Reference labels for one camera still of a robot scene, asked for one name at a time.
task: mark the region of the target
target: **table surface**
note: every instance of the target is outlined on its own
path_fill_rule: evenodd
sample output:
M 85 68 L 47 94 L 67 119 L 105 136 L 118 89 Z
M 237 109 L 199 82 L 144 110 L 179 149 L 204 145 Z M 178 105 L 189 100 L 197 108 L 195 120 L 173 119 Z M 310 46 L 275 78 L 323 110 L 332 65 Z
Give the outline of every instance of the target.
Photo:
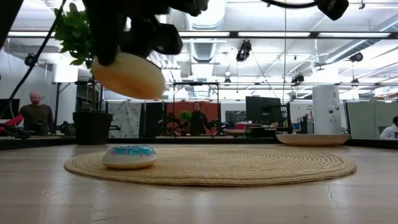
M 398 151 L 302 148 L 354 161 L 358 171 L 335 180 L 272 187 L 137 185 L 91 179 L 63 169 L 68 158 L 111 146 L 0 151 L 1 223 L 393 224 L 398 220 Z

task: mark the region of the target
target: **black planter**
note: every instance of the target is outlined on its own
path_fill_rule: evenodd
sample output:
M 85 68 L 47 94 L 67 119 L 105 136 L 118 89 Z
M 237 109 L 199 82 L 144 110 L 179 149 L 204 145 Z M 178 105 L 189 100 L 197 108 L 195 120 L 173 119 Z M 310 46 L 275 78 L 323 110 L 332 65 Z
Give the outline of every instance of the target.
M 112 114 L 102 112 L 74 112 L 76 140 L 80 145 L 106 144 Z

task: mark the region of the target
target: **blue frosting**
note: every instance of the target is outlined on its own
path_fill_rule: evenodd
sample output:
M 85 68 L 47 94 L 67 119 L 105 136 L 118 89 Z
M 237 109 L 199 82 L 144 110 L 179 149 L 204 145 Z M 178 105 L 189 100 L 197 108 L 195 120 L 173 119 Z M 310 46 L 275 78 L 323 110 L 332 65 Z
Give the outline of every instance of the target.
M 118 146 L 111 149 L 112 155 L 153 156 L 155 150 L 150 146 Z

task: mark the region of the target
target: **woman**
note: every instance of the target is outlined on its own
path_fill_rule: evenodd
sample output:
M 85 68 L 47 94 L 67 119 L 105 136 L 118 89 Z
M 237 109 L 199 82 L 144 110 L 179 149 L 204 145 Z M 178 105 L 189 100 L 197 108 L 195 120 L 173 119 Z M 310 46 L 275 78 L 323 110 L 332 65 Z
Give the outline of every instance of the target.
M 190 134 L 198 136 L 206 134 L 205 127 L 211 129 L 212 125 L 207 121 L 207 117 L 200 111 L 201 106 L 199 102 L 194 102 L 192 117 L 189 122 L 185 123 L 185 127 L 190 124 Z

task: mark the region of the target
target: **potted plant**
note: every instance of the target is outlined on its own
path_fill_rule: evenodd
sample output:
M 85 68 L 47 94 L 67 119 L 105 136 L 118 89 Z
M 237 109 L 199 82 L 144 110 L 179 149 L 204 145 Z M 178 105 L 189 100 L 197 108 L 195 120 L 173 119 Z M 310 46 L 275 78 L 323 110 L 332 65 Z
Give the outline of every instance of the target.
M 69 52 L 75 58 L 70 65 L 85 64 L 91 70 L 94 60 L 93 36 L 86 19 L 85 11 L 79 11 L 74 3 L 69 4 L 69 12 L 60 18 L 55 28 L 55 39 L 61 41 L 60 53 Z M 78 144 L 106 144 L 113 115 L 98 111 L 95 106 L 95 78 L 91 76 L 91 111 L 73 113 Z
M 178 114 L 180 121 L 182 123 L 182 127 L 184 127 L 184 129 L 181 130 L 181 135 L 182 136 L 186 136 L 187 135 L 187 130 L 186 128 L 186 124 L 188 124 L 191 121 L 192 118 L 192 112 L 191 111 L 181 111 Z

